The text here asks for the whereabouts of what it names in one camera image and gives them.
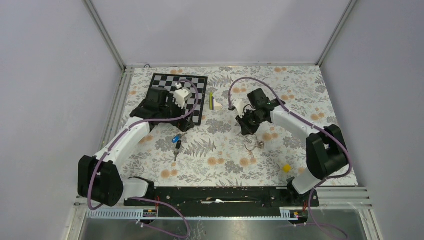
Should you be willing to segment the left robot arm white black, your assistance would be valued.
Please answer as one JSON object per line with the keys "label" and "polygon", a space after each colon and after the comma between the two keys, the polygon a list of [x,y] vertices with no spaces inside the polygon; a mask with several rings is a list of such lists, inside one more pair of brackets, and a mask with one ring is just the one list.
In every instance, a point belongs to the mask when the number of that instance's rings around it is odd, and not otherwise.
{"label": "left robot arm white black", "polygon": [[182,132],[195,125],[195,107],[186,111],[191,97],[199,100],[179,83],[175,91],[163,87],[152,87],[145,99],[130,113],[124,127],[105,147],[94,156],[84,155],[78,162],[77,193],[80,197],[106,205],[115,206],[122,199],[136,198],[148,206],[155,200],[154,184],[139,177],[122,178],[120,169],[129,158],[134,147],[147,137],[155,126],[170,124]]}

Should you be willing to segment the metal keyring with keys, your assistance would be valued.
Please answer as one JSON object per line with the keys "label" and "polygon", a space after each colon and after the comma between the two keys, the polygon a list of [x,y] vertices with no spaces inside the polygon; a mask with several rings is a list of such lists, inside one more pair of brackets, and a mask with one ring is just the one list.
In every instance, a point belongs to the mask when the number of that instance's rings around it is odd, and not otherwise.
{"label": "metal keyring with keys", "polygon": [[259,140],[256,134],[246,135],[243,139],[243,146],[247,150],[250,158],[254,158],[255,150],[264,150],[265,144],[263,141]]}

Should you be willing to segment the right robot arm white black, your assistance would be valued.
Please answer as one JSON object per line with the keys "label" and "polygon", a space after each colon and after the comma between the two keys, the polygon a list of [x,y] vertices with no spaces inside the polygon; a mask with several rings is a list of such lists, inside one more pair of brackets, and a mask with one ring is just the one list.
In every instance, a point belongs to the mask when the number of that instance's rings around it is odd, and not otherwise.
{"label": "right robot arm white black", "polygon": [[247,97],[251,109],[247,109],[240,99],[233,100],[230,106],[230,109],[237,110],[236,120],[242,135],[254,135],[262,123],[268,122],[284,128],[305,143],[307,168],[288,183],[290,189],[286,198],[291,205],[301,205],[307,199],[307,192],[348,165],[346,144],[338,126],[321,127],[308,122],[287,108],[281,99],[269,99],[260,88]]}

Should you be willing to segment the blue tag key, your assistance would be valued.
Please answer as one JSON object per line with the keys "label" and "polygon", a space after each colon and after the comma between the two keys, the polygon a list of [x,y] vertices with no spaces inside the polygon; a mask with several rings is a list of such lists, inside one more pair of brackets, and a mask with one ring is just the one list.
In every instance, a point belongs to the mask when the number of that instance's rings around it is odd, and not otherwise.
{"label": "blue tag key", "polygon": [[182,138],[186,135],[187,133],[186,132],[184,132],[184,133],[180,133],[180,134],[178,134],[178,135],[176,135],[173,139],[172,139],[172,143],[177,143],[178,141],[181,141],[182,140]]}

